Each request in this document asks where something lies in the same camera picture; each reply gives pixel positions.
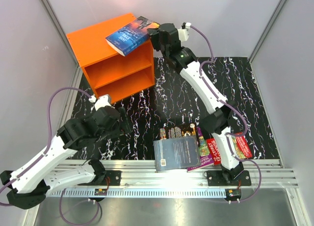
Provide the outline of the black paperback book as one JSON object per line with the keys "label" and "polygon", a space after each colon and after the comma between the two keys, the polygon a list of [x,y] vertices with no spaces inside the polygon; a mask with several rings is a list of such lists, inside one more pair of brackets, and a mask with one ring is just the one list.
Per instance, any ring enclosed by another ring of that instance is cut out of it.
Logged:
{"label": "black paperback book", "polygon": [[198,139],[198,132],[195,123],[180,124],[172,127],[160,128],[159,137],[161,140],[175,139],[187,136],[195,136]]}

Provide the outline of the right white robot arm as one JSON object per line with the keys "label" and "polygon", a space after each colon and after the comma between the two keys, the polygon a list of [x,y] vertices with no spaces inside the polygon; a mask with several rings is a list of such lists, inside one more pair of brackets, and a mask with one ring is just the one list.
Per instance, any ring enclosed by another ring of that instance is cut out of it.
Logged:
{"label": "right white robot arm", "polygon": [[181,45],[188,39],[190,28],[190,23],[183,23],[180,29],[173,23],[165,23],[148,29],[147,34],[153,48],[162,53],[169,66],[191,85],[204,103],[208,116],[200,124],[216,142],[224,183],[234,185],[239,181],[244,167],[233,145],[235,134],[231,133],[230,121],[234,113],[239,118],[242,115],[209,80],[192,50]]}

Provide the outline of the blue Jane Eyre book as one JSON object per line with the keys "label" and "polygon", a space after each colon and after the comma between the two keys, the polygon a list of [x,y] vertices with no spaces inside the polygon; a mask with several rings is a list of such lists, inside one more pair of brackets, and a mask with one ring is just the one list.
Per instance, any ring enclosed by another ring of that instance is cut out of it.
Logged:
{"label": "blue Jane Eyre book", "polygon": [[140,16],[105,39],[110,47],[125,57],[149,39],[148,29],[159,26],[159,23]]}

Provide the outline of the grey-blue hardcover book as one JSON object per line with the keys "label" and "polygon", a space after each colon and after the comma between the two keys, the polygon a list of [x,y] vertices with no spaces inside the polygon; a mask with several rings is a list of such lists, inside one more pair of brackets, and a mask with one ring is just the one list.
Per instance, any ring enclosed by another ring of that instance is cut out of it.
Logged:
{"label": "grey-blue hardcover book", "polygon": [[201,163],[195,136],[154,141],[154,153],[157,171],[187,169]]}

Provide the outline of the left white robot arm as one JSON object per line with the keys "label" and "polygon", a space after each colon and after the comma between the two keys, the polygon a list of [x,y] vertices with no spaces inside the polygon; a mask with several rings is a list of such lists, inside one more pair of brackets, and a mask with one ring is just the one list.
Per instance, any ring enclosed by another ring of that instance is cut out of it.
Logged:
{"label": "left white robot arm", "polygon": [[123,107],[105,106],[93,114],[69,119],[57,130],[49,148],[44,148],[18,170],[1,173],[3,186],[10,189],[5,206],[30,209],[44,201],[47,195],[65,188],[103,184],[106,170],[99,160],[91,159],[78,168],[59,174],[52,170],[88,145],[131,132],[131,120]]}

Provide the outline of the purple 117-storey treehouse book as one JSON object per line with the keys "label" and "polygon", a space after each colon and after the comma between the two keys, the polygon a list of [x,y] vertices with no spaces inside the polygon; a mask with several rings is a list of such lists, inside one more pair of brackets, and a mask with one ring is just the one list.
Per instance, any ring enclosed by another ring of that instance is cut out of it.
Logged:
{"label": "purple 117-storey treehouse book", "polygon": [[199,152],[200,152],[200,164],[196,167],[187,168],[187,172],[203,169],[214,165],[213,157],[209,151],[208,144],[204,139],[200,127],[197,127],[198,138],[199,138]]}

